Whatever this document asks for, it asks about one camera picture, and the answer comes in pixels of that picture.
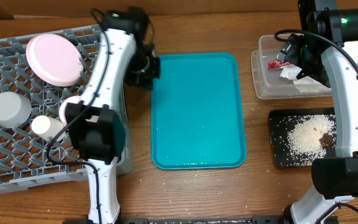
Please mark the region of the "red snack wrapper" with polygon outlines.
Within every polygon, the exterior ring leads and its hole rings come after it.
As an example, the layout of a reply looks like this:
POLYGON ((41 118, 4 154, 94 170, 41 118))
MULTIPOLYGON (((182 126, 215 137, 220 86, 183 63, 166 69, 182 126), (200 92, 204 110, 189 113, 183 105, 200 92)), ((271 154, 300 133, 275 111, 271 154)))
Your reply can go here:
POLYGON ((277 70, 277 69, 281 69, 281 68, 289 67, 289 66, 292 66, 291 62, 281 62, 279 60, 268 63, 269 70, 277 70))

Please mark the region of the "white napkin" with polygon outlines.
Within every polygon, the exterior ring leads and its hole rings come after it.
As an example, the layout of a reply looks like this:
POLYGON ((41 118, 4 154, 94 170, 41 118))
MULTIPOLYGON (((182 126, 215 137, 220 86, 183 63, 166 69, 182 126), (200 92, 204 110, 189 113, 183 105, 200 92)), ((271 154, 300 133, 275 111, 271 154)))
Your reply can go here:
POLYGON ((301 72, 301 68, 291 65, 287 67, 283 67, 280 73, 281 78, 286 78, 291 80, 295 86, 295 88, 300 93, 315 93, 323 90, 321 88, 321 84, 316 80, 310 77, 304 77, 302 79, 297 79, 297 75, 301 72))

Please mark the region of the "white round plate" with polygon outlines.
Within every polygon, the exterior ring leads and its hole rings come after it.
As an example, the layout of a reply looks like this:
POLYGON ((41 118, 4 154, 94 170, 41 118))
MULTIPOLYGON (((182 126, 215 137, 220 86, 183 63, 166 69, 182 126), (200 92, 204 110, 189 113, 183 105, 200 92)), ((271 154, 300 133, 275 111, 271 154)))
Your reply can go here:
POLYGON ((25 56, 32 71, 51 85, 71 86, 81 78, 81 55, 69 40, 60 35, 33 37, 27 44, 25 56))

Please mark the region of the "white cup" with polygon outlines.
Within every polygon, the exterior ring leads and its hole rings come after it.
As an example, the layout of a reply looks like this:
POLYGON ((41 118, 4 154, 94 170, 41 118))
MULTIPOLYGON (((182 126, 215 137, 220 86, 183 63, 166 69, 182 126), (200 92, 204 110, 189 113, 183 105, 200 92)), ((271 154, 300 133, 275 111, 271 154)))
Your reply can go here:
POLYGON ((31 124, 32 131, 44 140, 54 138, 63 127, 61 121, 45 115, 37 116, 31 124))

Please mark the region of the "grey dishwasher rack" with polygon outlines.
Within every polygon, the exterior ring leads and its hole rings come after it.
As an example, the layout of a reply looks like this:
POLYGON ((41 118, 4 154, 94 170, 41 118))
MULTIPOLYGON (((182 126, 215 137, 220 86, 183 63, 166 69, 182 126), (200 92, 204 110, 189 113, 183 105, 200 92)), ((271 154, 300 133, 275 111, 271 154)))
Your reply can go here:
POLYGON ((83 71, 70 87, 53 86, 30 69, 25 56, 32 35, 0 39, 0 93, 11 91, 31 102, 27 120, 15 128, 0 126, 0 194, 26 190, 36 185, 86 180, 82 166, 55 166, 46 155, 47 142, 32 132, 32 120, 40 115, 58 118, 65 99, 80 95, 96 63, 101 29, 97 25, 58 30, 79 51, 83 71))

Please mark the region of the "grey small bowl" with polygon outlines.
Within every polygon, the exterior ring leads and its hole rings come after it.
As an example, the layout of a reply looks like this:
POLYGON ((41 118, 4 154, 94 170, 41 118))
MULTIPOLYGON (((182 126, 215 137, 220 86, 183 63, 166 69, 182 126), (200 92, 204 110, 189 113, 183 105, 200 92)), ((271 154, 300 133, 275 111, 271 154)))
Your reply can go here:
POLYGON ((15 128, 27 121, 32 105, 30 100, 11 91, 0 93, 0 126, 15 128))

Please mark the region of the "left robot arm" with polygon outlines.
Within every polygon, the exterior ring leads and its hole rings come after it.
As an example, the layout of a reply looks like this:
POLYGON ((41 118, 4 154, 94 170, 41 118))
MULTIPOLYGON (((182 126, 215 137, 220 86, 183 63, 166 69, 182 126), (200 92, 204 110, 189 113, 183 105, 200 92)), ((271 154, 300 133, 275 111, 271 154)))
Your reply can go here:
POLYGON ((151 90, 160 76, 160 59, 145 36, 153 26, 139 7, 109 11, 98 22, 101 35, 92 75, 65 119, 71 145, 86 168, 90 209, 87 223, 118 223, 121 208, 116 179, 134 166, 124 85, 151 90))

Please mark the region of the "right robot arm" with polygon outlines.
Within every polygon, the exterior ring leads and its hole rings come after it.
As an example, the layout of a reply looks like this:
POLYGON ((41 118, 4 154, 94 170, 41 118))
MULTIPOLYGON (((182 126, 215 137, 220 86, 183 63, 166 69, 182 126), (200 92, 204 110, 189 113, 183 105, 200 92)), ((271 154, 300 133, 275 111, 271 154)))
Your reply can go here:
POLYGON ((278 223, 336 223, 333 212, 358 197, 358 9, 299 0, 301 29, 288 29, 277 58, 331 89, 336 115, 334 158, 316 159, 313 184, 278 223))

